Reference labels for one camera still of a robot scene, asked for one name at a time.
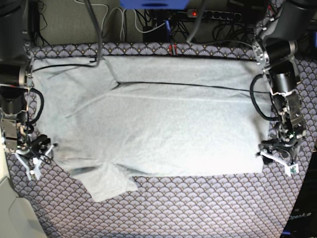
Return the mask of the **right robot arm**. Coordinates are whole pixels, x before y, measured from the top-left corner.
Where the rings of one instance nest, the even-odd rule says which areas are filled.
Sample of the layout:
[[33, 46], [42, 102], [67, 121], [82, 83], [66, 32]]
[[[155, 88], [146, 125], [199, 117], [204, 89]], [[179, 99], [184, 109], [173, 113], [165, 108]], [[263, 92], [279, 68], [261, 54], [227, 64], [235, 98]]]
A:
[[40, 179], [41, 165], [52, 161], [57, 145], [46, 135], [32, 138], [45, 101], [32, 86], [33, 60], [24, 48], [27, 7], [26, 0], [0, 2], [0, 142], [32, 180]]

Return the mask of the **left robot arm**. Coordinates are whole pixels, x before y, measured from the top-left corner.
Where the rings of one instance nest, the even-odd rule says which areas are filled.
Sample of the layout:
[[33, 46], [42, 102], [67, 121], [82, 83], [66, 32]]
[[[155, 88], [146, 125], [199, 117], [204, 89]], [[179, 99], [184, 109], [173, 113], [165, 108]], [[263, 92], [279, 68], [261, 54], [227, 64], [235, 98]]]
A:
[[[295, 159], [306, 136], [302, 102], [296, 92], [301, 82], [295, 62], [297, 40], [309, 26], [316, 11], [315, 0], [286, 0], [252, 44], [262, 72], [251, 82], [251, 101], [264, 120], [275, 122], [277, 130], [276, 138], [259, 144], [257, 155], [262, 156], [265, 164], [273, 161], [281, 164], [288, 176], [299, 172]], [[255, 100], [254, 86], [261, 78], [268, 82], [274, 117], [266, 116]]]

